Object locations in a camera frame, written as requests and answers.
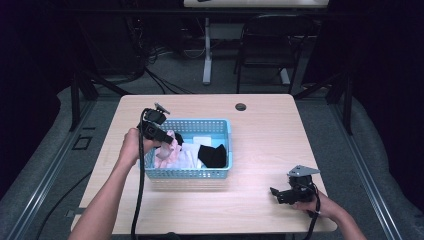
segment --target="chair leg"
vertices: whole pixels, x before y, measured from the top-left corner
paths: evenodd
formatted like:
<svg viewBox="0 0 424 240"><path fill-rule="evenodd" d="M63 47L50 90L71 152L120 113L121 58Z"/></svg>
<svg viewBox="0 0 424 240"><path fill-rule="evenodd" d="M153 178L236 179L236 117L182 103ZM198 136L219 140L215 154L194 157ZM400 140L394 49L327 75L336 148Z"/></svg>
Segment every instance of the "chair leg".
<svg viewBox="0 0 424 240"><path fill-rule="evenodd" d="M294 84L294 80L296 78L296 72L297 72L297 66L295 66L293 68L293 73L291 75L291 79L290 79L290 85L289 85L289 91L288 94L291 94L291 91L293 90L293 84Z"/></svg>
<svg viewBox="0 0 424 240"><path fill-rule="evenodd" d="M233 74L236 74L236 72L237 72L237 67L238 67L238 57L236 58L236 64L234 65L234 71L233 71Z"/></svg>
<svg viewBox="0 0 424 240"><path fill-rule="evenodd" d="M241 64L237 64L237 90L236 93L240 93L240 78L241 78Z"/></svg>

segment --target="forearm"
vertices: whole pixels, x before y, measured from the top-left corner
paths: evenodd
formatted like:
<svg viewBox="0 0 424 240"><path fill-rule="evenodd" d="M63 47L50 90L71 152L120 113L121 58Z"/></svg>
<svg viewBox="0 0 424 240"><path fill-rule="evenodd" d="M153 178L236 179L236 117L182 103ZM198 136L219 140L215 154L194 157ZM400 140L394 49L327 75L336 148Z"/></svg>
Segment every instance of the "forearm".
<svg viewBox="0 0 424 240"><path fill-rule="evenodd" d="M346 210L340 209L337 216L331 217L331 220L338 225L345 240L366 239L353 217Z"/></svg>
<svg viewBox="0 0 424 240"><path fill-rule="evenodd" d="M69 239L109 239L130 168L118 164L88 205Z"/></svg>

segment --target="black cloth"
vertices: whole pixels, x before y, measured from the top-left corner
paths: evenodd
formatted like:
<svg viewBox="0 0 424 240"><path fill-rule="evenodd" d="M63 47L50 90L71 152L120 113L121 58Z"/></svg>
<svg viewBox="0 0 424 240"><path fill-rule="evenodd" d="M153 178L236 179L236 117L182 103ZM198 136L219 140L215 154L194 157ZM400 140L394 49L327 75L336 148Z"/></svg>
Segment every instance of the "black cloth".
<svg viewBox="0 0 424 240"><path fill-rule="evenodd" d="M217 148L200 145L198 158L208 168L224 168L227 165L227 151L222 144Z"/></svg>

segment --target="chair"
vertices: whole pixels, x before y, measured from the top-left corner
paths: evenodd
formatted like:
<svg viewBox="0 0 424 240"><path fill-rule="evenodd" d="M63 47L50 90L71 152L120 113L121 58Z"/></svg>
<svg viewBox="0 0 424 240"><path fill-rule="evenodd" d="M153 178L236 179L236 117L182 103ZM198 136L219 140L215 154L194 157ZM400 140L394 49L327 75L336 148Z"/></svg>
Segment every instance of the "chair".
<svg viewBox="0 0 424 240"><path fill-rule="evenodd" d="M297 65L304 40L314 28L305 16L264 14L248 20L240 37L240 47L234 74L237 73L237 93L240 92L242 66L246 68L292 68L288 93L293 88Z"/></svg>

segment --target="human hand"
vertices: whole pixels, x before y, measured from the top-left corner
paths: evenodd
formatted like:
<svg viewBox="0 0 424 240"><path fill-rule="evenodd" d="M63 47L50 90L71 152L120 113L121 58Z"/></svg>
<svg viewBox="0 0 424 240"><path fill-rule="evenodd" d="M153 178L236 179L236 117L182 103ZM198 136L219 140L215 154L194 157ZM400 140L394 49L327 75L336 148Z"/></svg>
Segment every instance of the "human hand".
<svg viewBox="0 0 424 240"><path fill-rule="evenodd" d="M335 221L336 217L343 212L343 208L340 207L336 202L328 198L321 191L318 190L318 196L320 199L320 216L330 218ZM293 204L293 208L302 211L315 212L317 198L314 195L312 202L296 202Z"/></svg>
<svg viewBox="0 0 424 240"><path fill-rule="evenodd" d="M139 139L140 132L137 128L130 128L128 133L124 136L124 141L122 143L121 151L119 152L118 163L124 164L125 166L131 168L137 162L137 159L140 158L139 154ZM152 148L159 147L161 142L152 141L143 138L144 153L148 153Z"/></svg>

